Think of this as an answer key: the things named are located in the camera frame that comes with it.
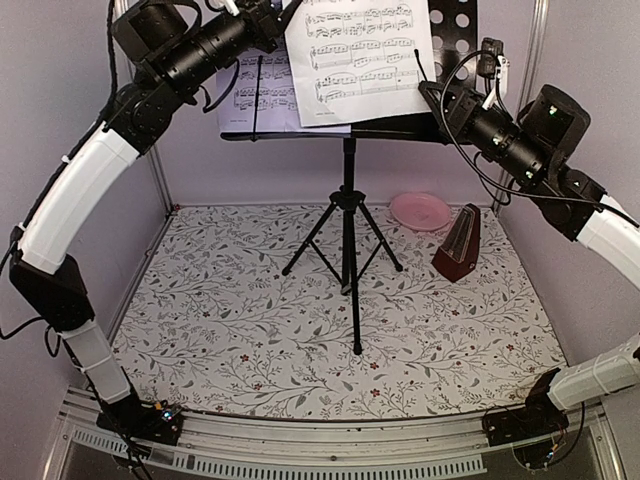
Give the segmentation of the purple sheet music paper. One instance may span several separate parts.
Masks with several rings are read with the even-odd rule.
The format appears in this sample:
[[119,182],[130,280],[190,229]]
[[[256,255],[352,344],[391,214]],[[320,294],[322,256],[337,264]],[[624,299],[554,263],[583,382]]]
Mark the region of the purple sheet music paper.
[[239,133],[349,134],[348,125],[305,128],[301,125],[289,58],[284,45],[271,54],[251,49],[240,67],[215,76],[216,87],[231,92],[216,108],[219,130]]

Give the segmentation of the black perforated music stand desk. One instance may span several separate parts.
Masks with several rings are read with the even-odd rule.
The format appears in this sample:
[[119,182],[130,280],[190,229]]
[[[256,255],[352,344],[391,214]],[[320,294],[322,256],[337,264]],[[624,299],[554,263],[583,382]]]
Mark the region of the black perforated music stand desk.
[[477,43],[474,1],[306,1],[271,54],[240,58],[225,135],[351,134],[427,112],[417,86]]

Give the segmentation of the white sheet music paper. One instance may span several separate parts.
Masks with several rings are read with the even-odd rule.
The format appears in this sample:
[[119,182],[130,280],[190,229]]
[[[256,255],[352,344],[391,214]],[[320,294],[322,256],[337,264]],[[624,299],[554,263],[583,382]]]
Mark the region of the white sheet music paper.
[[426,1],[304,1],[285,43],[304,127],[429,109],[418,91],[436,77]]

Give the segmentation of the dark red metronome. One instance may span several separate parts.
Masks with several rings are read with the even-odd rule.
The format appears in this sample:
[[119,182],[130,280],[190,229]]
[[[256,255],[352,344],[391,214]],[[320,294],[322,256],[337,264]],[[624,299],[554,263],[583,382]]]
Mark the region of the dark red metronome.
[[475,269],[480,227],[480,209],[471,203],[464,205],[432,259],[432,266],[448,281],[456,283]]

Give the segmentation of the black folding tripod stand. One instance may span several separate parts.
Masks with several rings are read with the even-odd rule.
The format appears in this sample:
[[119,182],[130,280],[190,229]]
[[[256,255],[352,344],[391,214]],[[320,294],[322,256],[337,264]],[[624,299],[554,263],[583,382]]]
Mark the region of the black folding tripod stand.
[[[392,251],[390,243],[385,239],[378,224],[373,219],[371,212],[367,208],[365,204],[366,195],[355,189],[356,144],[357,140],[355,138],[344,138],[342,140],[343,184],[337,191],[334,191],[329,196],[329,206],[323,212],[309,234],[305,237],[299,248],[295,251],[291,260],[282,269],[282,274],[287,276],[291,273],[293,267],[308,247],[311,247],[315,251],[331,274],[340,283],[341,293],[343,295],[351,295],[353,321],[352,351],[355,355],[361,355],[363,346],[360,326],[359,281],[381,248],[384,249],[397,272],[402,272],[404,267]],[[340,209],[343,212],[341,273],[338,273],[335,270],[315,242],[315,237],[336,209]],[[373,252],[370,254],[361,269],[358,269],[357,264],[355,228],[355,215],[357,211],[362,213],[378,241]]]

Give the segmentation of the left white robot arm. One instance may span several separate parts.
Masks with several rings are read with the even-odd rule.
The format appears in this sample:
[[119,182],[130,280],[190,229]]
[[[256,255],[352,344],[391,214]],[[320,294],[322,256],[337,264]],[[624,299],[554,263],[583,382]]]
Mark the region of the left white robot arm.
[[178,1],[139,1],[107,15],[107,48],[136,69],[112,86],[98,118],[51,176],[26,219],[13,230],[9,279],[66,342],[111,419],[128,434],[148,426],[146,408],[95,321],[76,260],[68,249],[118,177],[167,130],[174,113],[193,104],[200,86],[237,66],[242,53],[276,49],[298,3],[218,1],[210,20],[187,22]]

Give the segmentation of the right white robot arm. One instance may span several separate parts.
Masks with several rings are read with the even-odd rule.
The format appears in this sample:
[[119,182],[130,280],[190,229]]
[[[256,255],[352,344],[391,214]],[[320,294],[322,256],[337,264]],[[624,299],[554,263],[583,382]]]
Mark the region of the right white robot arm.
[[[595,252],[633,285],[639,283],[639,224],[606,189],[567,161],[590,125],[589,114],[568,94],[544,85],[517,121],[474,89],[421,81],[418,91],[445,140],[471,144],[518,185],[549,225]],[[639,382],[639,338],[573,367],[541,375],[517,415],[517,427],[537,436],[556,411],[616,393]]]

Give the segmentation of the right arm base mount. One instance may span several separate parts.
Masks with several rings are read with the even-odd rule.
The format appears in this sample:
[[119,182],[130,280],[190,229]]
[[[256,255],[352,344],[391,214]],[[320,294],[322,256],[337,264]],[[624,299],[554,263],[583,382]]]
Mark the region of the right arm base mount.
[[481,420],[490,446],[528,440],[565,430],[567,415],[549,397],[551,381],[560,372],[555,368],[544,373],[533,385],[522,407],[487,411]]

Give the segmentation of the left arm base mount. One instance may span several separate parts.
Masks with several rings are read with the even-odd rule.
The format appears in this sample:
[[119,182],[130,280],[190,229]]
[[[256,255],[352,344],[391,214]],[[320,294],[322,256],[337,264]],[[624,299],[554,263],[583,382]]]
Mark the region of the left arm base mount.
[[178,404],[169,404],[166,400],[145,402],[134,394],[113,404],[98,398],[98,404],[98,427],[126,438],[170,446],[178,444],[184,423],[182,407]]

